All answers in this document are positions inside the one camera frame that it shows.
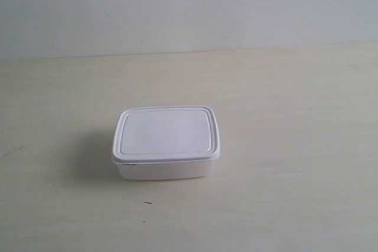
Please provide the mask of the white lidded plastic container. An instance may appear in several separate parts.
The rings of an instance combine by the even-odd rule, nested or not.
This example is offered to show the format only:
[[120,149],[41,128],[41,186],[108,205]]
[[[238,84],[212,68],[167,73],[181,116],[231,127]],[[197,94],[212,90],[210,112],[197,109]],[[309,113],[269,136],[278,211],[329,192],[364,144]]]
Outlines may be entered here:
[[201,178],[219,156],[219,128],[209,107],[140,107],[119,116],[112,162],[125,179]]

